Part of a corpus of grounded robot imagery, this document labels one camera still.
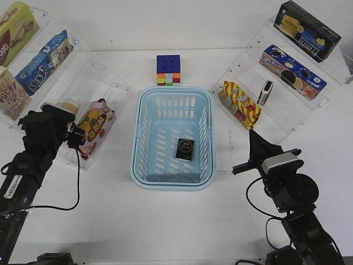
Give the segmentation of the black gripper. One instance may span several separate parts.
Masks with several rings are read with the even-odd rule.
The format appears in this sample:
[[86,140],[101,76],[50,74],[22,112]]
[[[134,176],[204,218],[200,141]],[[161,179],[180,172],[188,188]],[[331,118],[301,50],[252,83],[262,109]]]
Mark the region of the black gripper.
[[301,167],[298,155],[301,149],[284,151],[280,145],[274,145],[263,139],[255,130],[249,130],[249,160],[233,166],[234,175],[257,169],[263,178],[291,175]]
[[49,112],[31,110],[18,125],[25,131],[23,143],[26,149],[59,149],[64,142],[76,149],[85,143],[83,129],[74,122],[56,119]]

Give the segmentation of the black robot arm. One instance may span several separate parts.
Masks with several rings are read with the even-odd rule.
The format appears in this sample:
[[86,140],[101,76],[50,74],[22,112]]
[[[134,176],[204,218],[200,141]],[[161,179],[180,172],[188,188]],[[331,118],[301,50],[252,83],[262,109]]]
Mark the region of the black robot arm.
[[66,142],[78,149],[84,143],[84,130],[74,126],[75,115],[54,105],[33,110],[19,120],[25,131],[24,151],[5,164],[1,173],[1,264],[8,264],[36,192],[52,166],[58,149]]
[[267,254],[266,264],[344,264],[343,257],[314,214],[319,190],[309,176],[298,173],[303,160],[300,149],[284,151],[281,146],[249,130],[249,160],[233,166],[234,175],[257,169],[264,192],[279,213],[291,244]]

